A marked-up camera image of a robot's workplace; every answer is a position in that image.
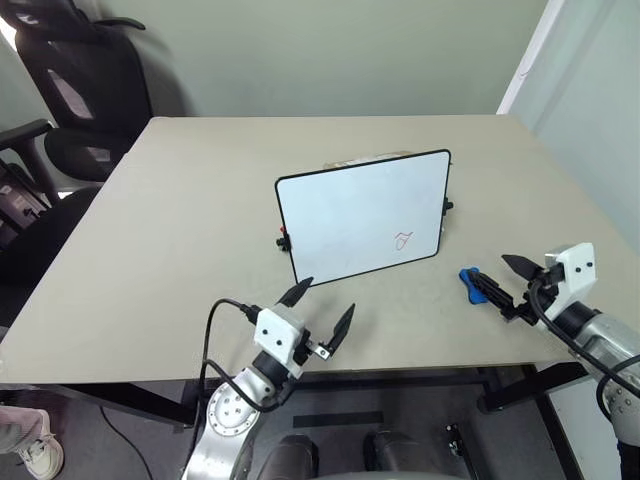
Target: gray floor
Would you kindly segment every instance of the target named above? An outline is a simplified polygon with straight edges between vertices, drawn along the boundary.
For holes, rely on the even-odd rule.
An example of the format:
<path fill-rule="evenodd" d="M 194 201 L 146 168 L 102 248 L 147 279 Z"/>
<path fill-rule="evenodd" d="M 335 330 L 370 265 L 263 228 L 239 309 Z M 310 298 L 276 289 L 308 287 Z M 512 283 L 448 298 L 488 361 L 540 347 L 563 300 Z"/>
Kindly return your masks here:
<path fill-rule="evenodd" d="M 179 398 L 181 382 L 145 384 L 146 388 Z M 425 445 L 425 454 L 442 473 L 468 478 L 463 461 L 451 455 L 444 430 L 451 422 L 468 421 L 481 443 L 495 480 L 564 479 L 537 408 L 527 402 L 502 412 L 483 415 L 475 407 L 478 386 L 410 387 L 342 392 L 295 392 L 289 402 L 269 414 L 255 442 L 255 478 L 270 449 L 282 437 L 304 433 L 320 452 L 320 474 L 363 470 L 362 440 L 380 425 L 293 428 L 296 415 L 382 411 L 386 426 L 399 429 Z M 45 408 L 52 429 L 65 449 L 59 480 L 144 479 L 145 472 L 131 448 L 105 425 L 98 407 L 44 391 L 21 394 L 20 406 Z M 112 422 L 143 452 L 155 480 L 175 480 L 190 431 L 107 410 Z M 0 456 L 0 478 L 31 478 L 16 455 Z"/>

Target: black table leg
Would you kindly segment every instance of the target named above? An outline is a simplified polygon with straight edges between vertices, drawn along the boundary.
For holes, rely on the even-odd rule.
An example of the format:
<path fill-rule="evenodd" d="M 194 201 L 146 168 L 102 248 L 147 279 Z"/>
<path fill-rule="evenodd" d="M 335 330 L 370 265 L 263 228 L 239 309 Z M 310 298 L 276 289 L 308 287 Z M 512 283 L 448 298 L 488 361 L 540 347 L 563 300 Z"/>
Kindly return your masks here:
<path fill-rule="evenodd" d="M 494 412 L 526 400 L 533 400 L 548 391 L 587 376 L 584 367 L 577 362 L 557 363 L 524 380 L 512 383 L 500 390 L 480 397 L 478 406 L 486 412 Z"/>
<path fill-rule="evenodd" d="M 36 385 L 65 397 L 177 426 L 193 425 L 195 409 L 131 383 Z"/>

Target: red marker drawing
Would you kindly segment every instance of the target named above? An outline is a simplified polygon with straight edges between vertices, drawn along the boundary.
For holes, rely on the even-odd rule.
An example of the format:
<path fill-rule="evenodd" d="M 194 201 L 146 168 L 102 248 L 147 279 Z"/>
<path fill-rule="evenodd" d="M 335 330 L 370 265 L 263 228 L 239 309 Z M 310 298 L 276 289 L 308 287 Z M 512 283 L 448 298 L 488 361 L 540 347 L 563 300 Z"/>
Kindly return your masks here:
<path fill-rule="evenodd" d="M 396 235 L 396 250 L 402 250 L 411 238 L 411 235 L 413 235 L 413 232 L 398 233 L 398 235 Z"/>

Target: black office chair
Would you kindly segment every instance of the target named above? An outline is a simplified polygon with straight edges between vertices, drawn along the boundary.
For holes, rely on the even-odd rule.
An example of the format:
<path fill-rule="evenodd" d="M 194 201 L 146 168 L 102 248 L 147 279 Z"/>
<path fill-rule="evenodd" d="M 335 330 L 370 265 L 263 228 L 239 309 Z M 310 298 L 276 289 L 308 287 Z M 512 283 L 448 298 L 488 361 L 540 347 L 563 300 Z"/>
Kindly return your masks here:
<path fill-rule="evenodd" d="M 60 128 L 45 138 L 67 175 L 102 182 L 152 116 L 138 54 L 114 18 L 90 22 L 71 0 L 0 0 L 16 47 Z"/>
<path fill-rule="evenodd" d="M 38 120 L 2 132 L 0 133 L 0 153 L 6 149 L 13 149 L 21 156 L 34 178 L 36 175 L 32 167 L 36 164 L 38 164 L 36 171 L 39 172 L 39 178 L 48 176 L 41 159 L 35 156 L 33 141 L 35 137 L 50 129 L 51 125 L 46 120 Z M 28 152 L 28 154 L 25 157 L 21 152 Z M 2 161 L 0 161 L 0 169 L 4 175 L 13 177 L 11 182 L 4 183 L 3 188 L 0 188 L 0 196 L 21 195 L 20 201 L 16 201 L 14 197 L 11 198 L 11 203 L 27 205 L 31 202 L 33 205 L 32 208 L 18 212 L 28 216 L 30 221 L 25 223 L 14 218 L 13 221 L 3 224 L 3 228 L 16 230 L 14 238 L 4 251 L 0 252 L 0 326 L 10 327 L 32 290 L 91 205 L 99 188 L 78 190 L 63 200 L 55 202 L 49 208 L 42 200 L 40 193 L 30 184 L 30 179 L 22 178 L 16 173 L 20 171 L 19 169 L 12 168 L 12 165 Z M 47 182 L 53 185 L 50 177 Z M 12 192 L 13 189 L 18 190 L 19 193 Z"/>

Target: robotic arm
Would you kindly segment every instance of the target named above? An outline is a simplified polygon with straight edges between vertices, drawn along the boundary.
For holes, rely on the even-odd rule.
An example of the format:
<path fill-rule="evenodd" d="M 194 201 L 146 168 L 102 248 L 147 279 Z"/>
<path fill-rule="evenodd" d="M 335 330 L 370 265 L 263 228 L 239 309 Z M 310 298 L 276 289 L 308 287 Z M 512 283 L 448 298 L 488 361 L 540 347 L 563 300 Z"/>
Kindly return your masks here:
<path fill-rule="evenodd" d="M 507 321 L 517 317 L 559 337 L 598 380 L 598 405 L 619 440 L 622 478 L 640 478 L 640 335 L 610 315 L 582 303 L 596 282 L 593 245 L 581 243 L 546 255 L 546 268 L 518 255 L 503 255 L 526 279 L 524 302 L 477 268 L 460 278 L 471 303 L 491 302 Z"/>
<path fill-rule="evenodd" d="M 304 322 L 292 311 L 302 298 L 313 278 L 303 280 L 287 291 L 270 308 L 244 305 L 233 300 L 228 303 L 239 308 L 255 325 L 254 342 L 262 351 L 252 365 L 231 378 L 215 361 L 207 358 L 205 340 L 203 369 L 211 366 L 224 383 L 209 400 L 205 427 L 200 440 L 186 465 L 182 480 L 243 479 L 251 463 L 251 444 L 259 424 L 260 414 L 275 410 L 289 397 L 293 382 L 302 375 L 302 366 L 311 355 L 328 360 L 346 337 L 355 305 L 343 314 L 328 343 L 315 343 Z M 206 338 L 209 337 L 215 307 L 209 316 Z"/>

